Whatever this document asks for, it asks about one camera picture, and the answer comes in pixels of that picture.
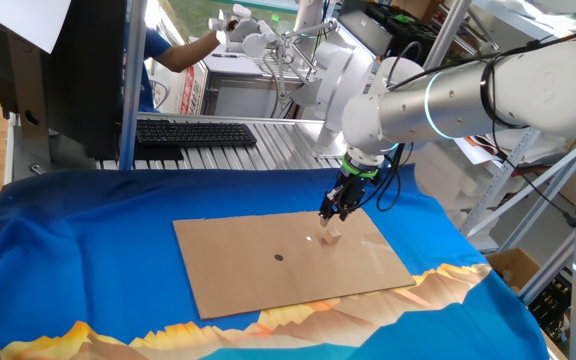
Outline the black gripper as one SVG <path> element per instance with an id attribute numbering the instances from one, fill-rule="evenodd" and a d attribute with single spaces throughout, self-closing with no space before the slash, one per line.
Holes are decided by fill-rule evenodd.
<path id="1" fill-rule="evenodd" d="M 339 219 L 344 221 L 352 207 L 357 206 L 365 195 L 364 187 L 372 180 L 367 174 L 352 174 L 340 170 L 336 175 L 334 186 L 325 193 L 325 201 L 319 209 L 320 225 L 326 227 L 332 213 L 339 213 Z"/>

